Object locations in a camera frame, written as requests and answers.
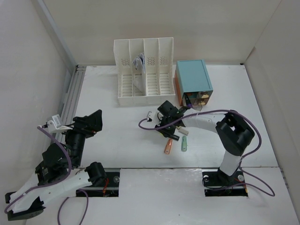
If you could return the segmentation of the yellow capped black highlighter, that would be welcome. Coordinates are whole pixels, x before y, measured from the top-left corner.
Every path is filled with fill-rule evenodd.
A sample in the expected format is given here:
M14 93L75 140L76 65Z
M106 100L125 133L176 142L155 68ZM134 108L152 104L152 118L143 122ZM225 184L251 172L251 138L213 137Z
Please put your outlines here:
M165 137L165 138L170 138L170 139L173 139L173 140L176 140L178 141L179 140L179 136L175 135L175 134L169 134L169 133L162 133L162 135Z

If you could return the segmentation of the white eraser stick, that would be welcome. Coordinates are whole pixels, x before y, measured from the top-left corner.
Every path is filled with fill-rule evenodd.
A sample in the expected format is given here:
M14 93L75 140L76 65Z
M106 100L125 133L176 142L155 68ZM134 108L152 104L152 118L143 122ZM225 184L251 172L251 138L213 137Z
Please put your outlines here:
M182 129L182 128L179 129L179 132L182 133L183 135L188 135L189 134L189 132L187 130Z

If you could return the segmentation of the white Canon manual booklet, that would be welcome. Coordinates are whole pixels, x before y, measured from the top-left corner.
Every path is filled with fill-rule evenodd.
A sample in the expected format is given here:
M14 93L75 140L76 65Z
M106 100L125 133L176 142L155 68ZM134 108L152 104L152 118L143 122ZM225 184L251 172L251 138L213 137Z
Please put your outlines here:
M136 56L132 64L134 65L134 68L136 70L136 77L134 77L133 84L134 86L142 92L142 94L145 94L145 56L144 53L140 53L138 56Z

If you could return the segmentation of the purple capped black highlighter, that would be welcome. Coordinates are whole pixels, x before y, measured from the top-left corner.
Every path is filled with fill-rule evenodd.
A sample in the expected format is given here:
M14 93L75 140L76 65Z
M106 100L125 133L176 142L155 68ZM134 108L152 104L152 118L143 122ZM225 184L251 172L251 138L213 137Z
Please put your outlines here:
M185 101L186 101L186 107L193 108L193 105L192 105L188 95L185 94L184 96L185 96Z

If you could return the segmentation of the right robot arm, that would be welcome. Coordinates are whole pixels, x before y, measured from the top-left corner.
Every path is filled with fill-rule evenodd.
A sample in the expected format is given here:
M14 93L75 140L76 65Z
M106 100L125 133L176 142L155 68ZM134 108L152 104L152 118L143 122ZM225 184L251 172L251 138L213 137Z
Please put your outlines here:
M176 127L192 127L216 133L225 149L216 172L203 175L203 183L210 188L224 188L233 184L242 155L255 133L244 118L233 112L200 112L186 106L178 109L165 101L157 109L158 129L165 137L174 138Z

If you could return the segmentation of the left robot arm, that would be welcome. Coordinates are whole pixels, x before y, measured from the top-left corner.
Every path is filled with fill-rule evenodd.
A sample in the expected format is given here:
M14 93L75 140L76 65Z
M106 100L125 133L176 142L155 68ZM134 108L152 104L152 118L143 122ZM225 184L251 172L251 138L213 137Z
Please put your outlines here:
M16 192L5 194L8 221L27 220L40 215L52 200L76 193L85 186L107 183L107 175L100 162L93 162L83 171L71 176L79 168L85 140L103 127L102 110L74 117L64 125L58 114L48 118L38 130L51 138L52 144L42 154L42 162L29 180Z

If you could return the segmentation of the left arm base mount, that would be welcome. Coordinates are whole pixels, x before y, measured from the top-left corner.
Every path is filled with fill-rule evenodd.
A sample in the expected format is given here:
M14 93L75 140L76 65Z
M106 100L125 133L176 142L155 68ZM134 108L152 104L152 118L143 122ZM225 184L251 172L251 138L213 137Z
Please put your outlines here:
M119 196L120 170L109 169L105 171L99 166L93 166L91 169L88 169L88 172L92 177L97 177L95 183L82 188L82 190L87 193L88 197Z

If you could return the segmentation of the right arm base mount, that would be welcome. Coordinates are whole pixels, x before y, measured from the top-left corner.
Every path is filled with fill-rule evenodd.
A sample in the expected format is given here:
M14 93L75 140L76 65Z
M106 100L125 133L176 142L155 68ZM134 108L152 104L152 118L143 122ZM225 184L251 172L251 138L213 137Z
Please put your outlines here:
M217 168L202 170L202 185L206 197L243 196L248 197L245 178L237 169L228 176Z

